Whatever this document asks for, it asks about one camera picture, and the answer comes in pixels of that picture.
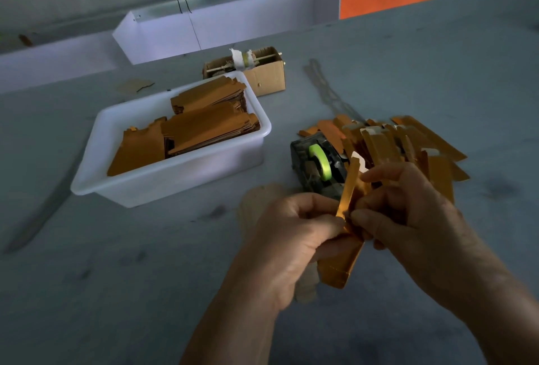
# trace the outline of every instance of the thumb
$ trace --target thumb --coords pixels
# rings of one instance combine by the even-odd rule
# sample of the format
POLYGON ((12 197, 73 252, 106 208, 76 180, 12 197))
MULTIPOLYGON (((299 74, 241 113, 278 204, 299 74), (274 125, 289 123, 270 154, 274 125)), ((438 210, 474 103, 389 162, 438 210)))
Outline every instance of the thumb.
POLYGON ((407 226, 397 224, 386 215, 370 209, 356 209, 350 214, 350 218, 354 225, 365 229, 389 249, 408 230, 407 226))
POLYGON ((313 230, 313 239, 316 239, 317 246, 328 239, 342 233, 344 229, 344 219, 333 215, 321 215, 314 219, 309 219, 309 227, 313 230))

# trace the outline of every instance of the table surface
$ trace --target table surface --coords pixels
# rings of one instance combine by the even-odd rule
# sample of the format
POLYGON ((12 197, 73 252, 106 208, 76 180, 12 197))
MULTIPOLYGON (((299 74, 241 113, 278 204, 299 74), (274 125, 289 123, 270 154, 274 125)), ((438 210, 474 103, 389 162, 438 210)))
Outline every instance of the table surface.
MULTIPOLYGON (((363 116, 413 115, 469 156, 456 204, 539 294, 539 0, 435 0, 234 47, 267 45, 282 51, 287 89, 260 99, 273 124, 264 164, 133 209, 70 196, 31 244, 0 257, 2 363, 177 363, 240 246, 242 195, 298 186, 289 143, 333 117, 309 59, 363 116)), ((197 81, 228 48, 1 95, 0 245, 66 174, 99 110, 197 81), (134 77, 155 85, 115 89, 134 77)), ((280 315, 271 362, 482 362, 387 251, 367 246, 344 290, 318 290, 280 315)))

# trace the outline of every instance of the person's right hand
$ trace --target person's right hand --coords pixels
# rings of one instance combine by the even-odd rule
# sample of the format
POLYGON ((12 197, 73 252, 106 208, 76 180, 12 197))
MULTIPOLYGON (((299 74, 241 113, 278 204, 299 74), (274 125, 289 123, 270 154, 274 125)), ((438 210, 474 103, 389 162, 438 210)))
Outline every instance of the person's right hand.
POLYGON ((384 164, 364 182, 391 180, 361 198, 350 214, 375 248, 386 246, 417 285, 462 318, 511 275, 464 220, 410 162, 384 164))

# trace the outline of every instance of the hand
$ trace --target hand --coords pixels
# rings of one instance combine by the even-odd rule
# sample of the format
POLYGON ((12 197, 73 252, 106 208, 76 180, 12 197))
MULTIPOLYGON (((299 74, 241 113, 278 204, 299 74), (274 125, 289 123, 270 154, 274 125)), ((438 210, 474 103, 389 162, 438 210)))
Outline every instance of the hand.
POLYGON ((229 274, 256 282, 274 294, 280 310, 285 309, 307 264, 360 244, 342 234, 344 220, 335 217, 338 207, 338 201, 314 193, 277 200, 260 217, 229 274))
POLYGON ((417 285, 462 317, 473 300, 511 278, 503 263, 468 226, 462 213, 409 162, 384 164, 362 175, 382 186, 356 204, 350 217, 365 240, 387 246, 417 285))

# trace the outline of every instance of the forearm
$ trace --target forearm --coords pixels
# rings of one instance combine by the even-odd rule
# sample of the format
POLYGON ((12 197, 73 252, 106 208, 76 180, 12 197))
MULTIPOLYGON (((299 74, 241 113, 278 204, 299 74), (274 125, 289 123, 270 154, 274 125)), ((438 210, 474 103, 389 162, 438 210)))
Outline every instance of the forearm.
POLYGON ((514 278, 462 319, 490 365, 539 362, 539 304, 514 278))
POLYGON ((279 309, 260 276, 227 274, 180 361, 188 364, 267 363, 279 309))

